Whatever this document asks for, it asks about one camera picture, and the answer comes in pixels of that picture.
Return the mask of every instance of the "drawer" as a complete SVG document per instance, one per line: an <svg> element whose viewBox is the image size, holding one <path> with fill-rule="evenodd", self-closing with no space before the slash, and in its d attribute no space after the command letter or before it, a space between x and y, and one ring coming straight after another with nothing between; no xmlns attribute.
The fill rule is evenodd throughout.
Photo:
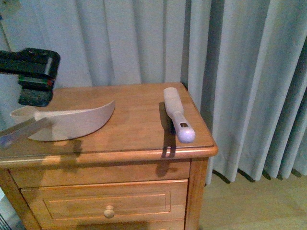
<svg viewBox="0 0 307 230"><path fill-rule="evenodd" d="M87 226L69 226L44 230L184 230L184 219L161 222L113 223Z"/></svg>
<svg viewBox="0 0 307 230"><path fill-rule="evenodd" d="M26 188L42 228L184 219L188 180ZM114 216L104 215L113 206Z"/></svg>

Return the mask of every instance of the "black object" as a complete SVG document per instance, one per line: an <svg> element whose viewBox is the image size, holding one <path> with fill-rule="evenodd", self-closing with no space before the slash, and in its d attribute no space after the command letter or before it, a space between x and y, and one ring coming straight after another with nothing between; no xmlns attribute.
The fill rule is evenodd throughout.
<svg viewBox="0 0 307 230"><path fill-rule="evenodd" d="M52 99L59 61L60 55L51 50L0 51L0 73L19 75L19 104L45 107Z"/></svg>

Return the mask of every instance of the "wooden floor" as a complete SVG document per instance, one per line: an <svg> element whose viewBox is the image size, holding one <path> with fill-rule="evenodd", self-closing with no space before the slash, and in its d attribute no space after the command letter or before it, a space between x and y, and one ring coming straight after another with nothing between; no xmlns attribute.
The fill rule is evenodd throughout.
<svg viewBox="0 0 307 230"><path fill-rule="evenodd" d="M307 230L307 176L206 186L199 230Z"/></svg>

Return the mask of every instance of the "curtain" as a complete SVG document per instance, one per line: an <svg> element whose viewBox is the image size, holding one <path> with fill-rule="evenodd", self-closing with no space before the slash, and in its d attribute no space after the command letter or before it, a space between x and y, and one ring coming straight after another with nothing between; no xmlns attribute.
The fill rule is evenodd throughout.
<svg viewBox="0 0 307 230"><path fill-rule="evenodd" d="M181 81L211 130L212 170L307 174L307 1L20 0L2 49L61 55L56 87ZM0 76L0 124L19 105Z"/></svg>

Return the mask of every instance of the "nightstand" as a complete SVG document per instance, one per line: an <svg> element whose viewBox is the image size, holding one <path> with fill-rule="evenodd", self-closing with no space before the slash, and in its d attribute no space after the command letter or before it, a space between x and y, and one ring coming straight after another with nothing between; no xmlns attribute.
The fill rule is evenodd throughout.
<svg viewBox="0 0 307 230"><path fill-rule="evenodd" d="M180 143L163 89L178 89L196 132ZM41 110L115 100L110 120L82 138L20 141L0 152L0 186L29 230L196 230L208 157L217 146L181 83L66 88Z"/></svg>

